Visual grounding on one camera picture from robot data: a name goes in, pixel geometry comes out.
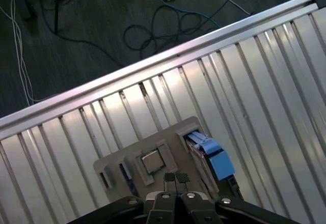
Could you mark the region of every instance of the dark carpet floor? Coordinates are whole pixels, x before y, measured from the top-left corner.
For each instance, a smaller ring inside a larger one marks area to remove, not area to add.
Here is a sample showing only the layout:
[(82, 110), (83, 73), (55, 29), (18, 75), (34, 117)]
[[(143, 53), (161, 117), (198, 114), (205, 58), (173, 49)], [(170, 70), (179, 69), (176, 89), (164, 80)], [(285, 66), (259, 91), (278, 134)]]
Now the dark carpet floor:
[[(39, 0), (29, 1), (33, 3), (38, 16), (26, 22), (18, 15), (17, 22), (22, 31), (24, 60), (37, 99), (61, 93), (119, 69), (119, 66), (93, 46), (67, 42), (54, 36), (42, 18)], [(171, 4), (210, 15), (224, 1), (174, 0)], [(248, 12), (258, 13), (288, 0), (234, 1)], [(46, 8), (53, 8), (50, 0), (44, 0), (44, 4)], [(10, 0), (0, 0), (0, 5), (9, 12)], [(139, 51), (130, 50), (123, 42), (124, 30), (132, 24), (150, 28), (153, 13), (160, 5), (158, 0), (66, 0), (60, 6), (59, 34), (94, 42), (121, 65), (127, 66), (139, 61), (141, 57)], [(51, 27), (53, 15), (53, 11), (45, 11)], [(227, 3), (214, 20), (220, 26), (226, 26), (243, 18), (246, 18), (246, 14)], [(198, 16), (188, 15), (184, 19), (183, 27), (186, 29), (194, 26), (198, 21)], [(208, 22), (202, 30), (192, 35), (181, 36), (176, 42), (165, 45), (161, 50), (203, 35), (212, 27), (214, 25)], [(160, 11), (154, 23), (154, 30), (156, 35), (176, 33), (176, 13), (168, 9)], [(139, 47), (148, 37), (143, 31), (131, 30), (127, 41), (130, 45)], [(151, 43), (144, 49), (143, 57), (148, 57), (155, 51), (155, 45)], [(0, 118), (27, 106), (18, 73), (11, 21), (2, 13), (0, 13), (0, 85)]]

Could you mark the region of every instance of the black stand leg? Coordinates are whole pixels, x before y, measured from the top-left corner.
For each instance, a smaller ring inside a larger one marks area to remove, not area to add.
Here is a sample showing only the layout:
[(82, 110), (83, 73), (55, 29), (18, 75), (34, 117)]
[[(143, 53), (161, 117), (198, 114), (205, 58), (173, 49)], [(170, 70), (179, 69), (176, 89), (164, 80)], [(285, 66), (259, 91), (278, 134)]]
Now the black stand leg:
[(59, 0), (55, 0), (55, 34), (58, 33)]

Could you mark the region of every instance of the blue connector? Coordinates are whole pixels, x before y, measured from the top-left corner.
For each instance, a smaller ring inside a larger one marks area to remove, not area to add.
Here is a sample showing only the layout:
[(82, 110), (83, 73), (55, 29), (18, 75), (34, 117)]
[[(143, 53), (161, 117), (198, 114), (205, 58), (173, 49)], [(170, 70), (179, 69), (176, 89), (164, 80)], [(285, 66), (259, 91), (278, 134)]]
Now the blue connector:
[(235, 173), (228, 153), (216, 140), (206, 137), (197, 131), (194, 131), (187, 136), (195, 143), (194, 147), (196, 149), (202, 148), (204, 150), (219, 181), (232, 176)]

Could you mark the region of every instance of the ridged aluminum surface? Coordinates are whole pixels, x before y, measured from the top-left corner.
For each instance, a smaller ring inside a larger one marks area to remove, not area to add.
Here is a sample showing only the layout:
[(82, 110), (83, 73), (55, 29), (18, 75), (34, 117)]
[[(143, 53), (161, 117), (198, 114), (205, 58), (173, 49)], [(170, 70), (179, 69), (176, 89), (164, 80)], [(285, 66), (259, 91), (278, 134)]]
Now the ridged aluminum surface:
[(246, 201), (325, 223), (325, 43), (326, 9), (311, 4), (32, 118), (0, 138), (0, 222), (67, 223), (108, 204), (94, 161), (196, 116), (229, 153)]

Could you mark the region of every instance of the blue cable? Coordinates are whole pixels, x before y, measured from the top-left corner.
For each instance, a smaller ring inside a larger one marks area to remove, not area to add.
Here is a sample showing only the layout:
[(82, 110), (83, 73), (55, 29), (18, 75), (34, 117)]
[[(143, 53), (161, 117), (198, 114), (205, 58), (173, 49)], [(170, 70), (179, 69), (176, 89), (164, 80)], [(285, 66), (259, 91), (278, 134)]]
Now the blue cable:
[(219, 26), (219, 24), (217, 24), (217, 23), (215, 22), (215, 20), (213, 20), (211, 17), (208, 17), (208, 16), (205, 15), (205, 14), (198, 13), (198, 12), (193, 12), (193, 11), (188, 11), (188, 10), (185, 10), (185, 9), (181, 9), (181, 8), (175, 7), (175, 6), (171, 5), (171, 4), (166, 3), (164, 0), (160, 0), (160, 1), (161, 1), (164, 5), (166, 5), (166, 6), (170, 7), (170, 8), (172, 8), (172, 9), (175, 9), (176, 11), (183, 12), (183, 13), (188, 13), (188, 14), (198, 14), (198, 15), (200, 15), (200, 16), (203, 16), (203, 17), (205, 17), (206, 19), (208, 19), (208, 20), (210, 20), (211, 22), (213, 22), (213, 24), (216, 25), (218, 28), (221, 28), (221, 27)]

